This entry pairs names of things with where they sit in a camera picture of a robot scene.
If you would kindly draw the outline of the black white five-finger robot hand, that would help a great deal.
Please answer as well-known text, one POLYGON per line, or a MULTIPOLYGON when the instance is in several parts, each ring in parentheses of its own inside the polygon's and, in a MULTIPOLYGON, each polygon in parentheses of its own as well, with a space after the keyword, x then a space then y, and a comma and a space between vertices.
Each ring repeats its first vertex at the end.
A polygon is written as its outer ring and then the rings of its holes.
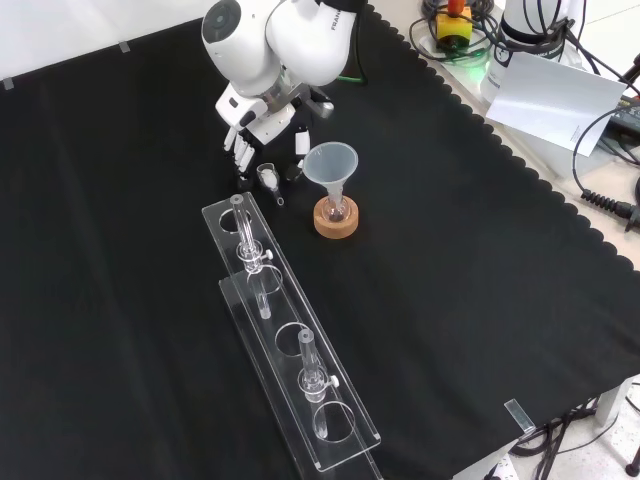
POLYGON ((233 161, 238 189, 248 191, 254 183, 251 168, 259 153, 291 124, 297 110, 310 99, 305 84, 296 85, 285 104, 275 112, 261 97, 245 97, 229 82, 216 102, 216 111, 227 124, 225 155, 233 161))

